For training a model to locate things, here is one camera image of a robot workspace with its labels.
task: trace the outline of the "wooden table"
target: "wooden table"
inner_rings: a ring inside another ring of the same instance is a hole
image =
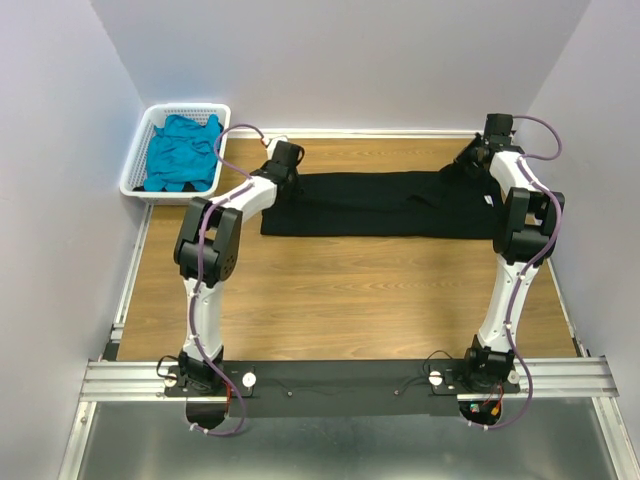
[[[300,140],[301,173],[437,170],[467,143],[457,139]],[[230,140],[227,159],[252,170],[257,140]],[[225,169],[219,191],[241,182]],[[156,207],[118,360],[177,354],[186,295],[173,247],[184,208]],[[495,281],[491,242],[433,238],[280,238],[242,232],[222,307],[225,357],[235,360],[461,356],[484,319]],[[548,267],[535,279],[518,332],[527,357],[575,356]]]

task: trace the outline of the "blue towel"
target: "blue towel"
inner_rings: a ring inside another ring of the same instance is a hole
[[[147,151],[148,192],[182,192],[184,184],[203,192],[211,188],[217,159],[213,144],[220,135],[217,115],[206,126],[180,115],[169,115],[164,128],[155,127],[156,135]]]

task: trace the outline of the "white wall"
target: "white wall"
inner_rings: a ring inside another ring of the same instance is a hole
[[[470,129],[527,110],[588,0],[92,3],[147,105],[220,101],[262,127]]]
[[[605,354],[640,451],[640,4],[594,0],[530,109],[549,120],[564,155],[535,170],[567,198],[554,254],[578,334]],[[541,129],[521,129],[527,151],[552,151]]]
[[[0,16],[0,477],[56,478],[141,207],[117,190],[142,104],[86,0]]]

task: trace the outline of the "white knob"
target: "white knob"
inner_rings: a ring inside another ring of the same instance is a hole
[[[253,372],[245,373],[242,377],[242,384],[247,388],[253,387],[256,384],[255,374]]]
[[[442,374],[437,370],[432,371],[429,374],[429,382],[434,387],[437,387],[438,385],[442,384]]]
[[[507,381],[513,385],[517,385],[520,383],[520,375],[515,370],[511,370],[509,372],[509,376],[507,377]]]

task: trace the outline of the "plastic laundry basket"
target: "plastic laundry basket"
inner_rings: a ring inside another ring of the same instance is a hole
[[[193,197],[212,197],[220,180],[222,164],[218,164],[211,188],[205,192],[137,192],[133,189],[142,186],[147,178],[147,149],[149,141],[155,135],[154,126],[164,127],[169,115],[182,115],[191,118],[200,125],[206,125],[211,114],[218,115],[223,128],[231,121],[231,110],[226,105],[215,103],[164,103],[155,105],[144,112],[140,126],[131,144],[127,163],[120,178],[120,191],[129,197],[138,197],[147,203],[163,205],[184,205]],[[227,138],[222,139],[220,155],[224,156]]]

